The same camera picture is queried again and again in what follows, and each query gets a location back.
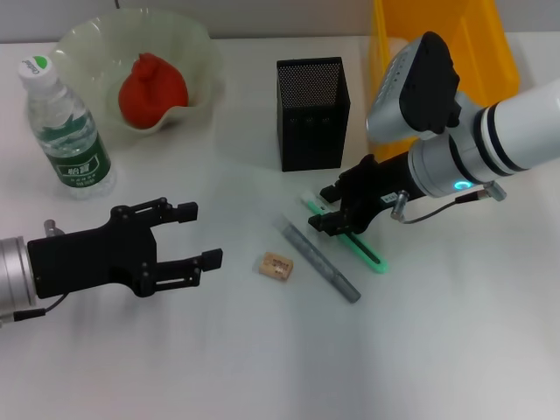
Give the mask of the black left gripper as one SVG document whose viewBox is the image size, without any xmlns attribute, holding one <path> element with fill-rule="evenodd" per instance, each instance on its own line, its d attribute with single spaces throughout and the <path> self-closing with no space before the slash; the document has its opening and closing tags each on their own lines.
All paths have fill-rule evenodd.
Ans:
<svg viewBox="0 0 560 420">
<path fill-rule="evenodd" d="M 39 298 L 121 284 L 140 298 L 198 287 L 203 272 L 218 270 L 221 248 L 183 260 L 157 262 L 152 227 L 196 221 L 198 205 L 173 206 L 165 197 L 117 206 L 101 227 L 29 241 L 27 249 Z"/>
</svg>

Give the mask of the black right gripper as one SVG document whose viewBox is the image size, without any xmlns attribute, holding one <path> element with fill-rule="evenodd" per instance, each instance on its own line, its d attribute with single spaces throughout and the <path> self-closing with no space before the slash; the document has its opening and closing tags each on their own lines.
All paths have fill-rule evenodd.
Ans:
<svg viewBox="0 0 560 420">
<path fill-rule="evenodd" d="M 411 175 L 409 153 L 381 163 L 375 161 L 373 154 L 366 155 L 355 167 L 343 172 L 339 182 L 320 191 L 324 201 L 340 201 L 340 211 L 315 214 L 308 224 L 329 236 L 363 233 L 379 213 L 394 205 L 383 197 L 401 191 L 405 191 L 410 200 L 423 197 Z"/>
</svg>

